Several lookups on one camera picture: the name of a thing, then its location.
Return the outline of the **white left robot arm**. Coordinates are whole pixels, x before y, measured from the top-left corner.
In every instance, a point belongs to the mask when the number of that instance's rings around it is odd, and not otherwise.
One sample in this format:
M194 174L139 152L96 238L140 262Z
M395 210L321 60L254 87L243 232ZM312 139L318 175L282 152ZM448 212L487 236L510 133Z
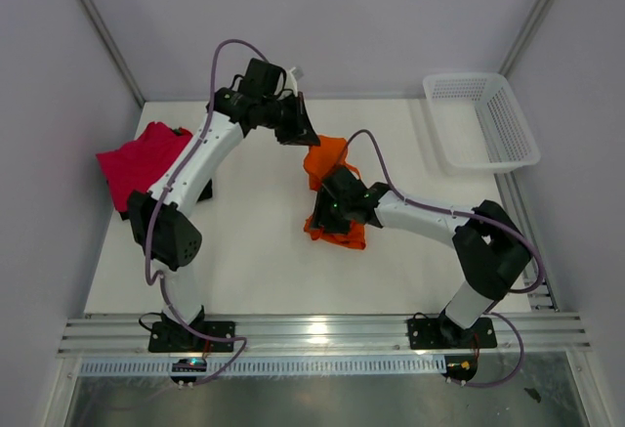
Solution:
M166 172L146 192L130 193L128 217L144 252L146 283L158 285L163 314L173 324L170 337L183 350L198 348L205 336L191 267L203 237L192 211L222 162L253 130L271 130L282 145L319 145L299 77L297 68L251 59L244 74L212 93L202 123Z

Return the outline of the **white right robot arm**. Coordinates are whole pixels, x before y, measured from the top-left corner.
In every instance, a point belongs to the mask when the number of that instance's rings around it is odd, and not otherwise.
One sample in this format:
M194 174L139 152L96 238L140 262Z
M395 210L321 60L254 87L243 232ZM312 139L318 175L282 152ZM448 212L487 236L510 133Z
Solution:
M471 341L476 322L512 290L532 257L494 201L455 211L419 202L386 183L367 187L348 167L335 167L321 180L311 228L344 235L352 225L414 233L456 252L464 281L437 317L437 334L449 347Z

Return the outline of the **orange t shirt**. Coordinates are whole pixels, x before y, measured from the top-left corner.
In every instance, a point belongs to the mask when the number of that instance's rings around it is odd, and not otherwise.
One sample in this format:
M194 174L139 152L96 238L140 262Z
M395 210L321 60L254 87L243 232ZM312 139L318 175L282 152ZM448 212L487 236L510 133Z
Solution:
M320 145L309 147L309 151L304 158L303 167L309 177L309 188L314 192L319 192L321 180L330 173L332 167L338 163L346 166L360 179L358 169L346 162L348 149L345 138L334 138L320 136ZM331 234L323 229L312 227L313 216L310 216L304 225L304 232L311 240L324 240L334 245L342 246L354 250L364 250L366 247L365 227L354 221L350 222L349 232L346 235Z

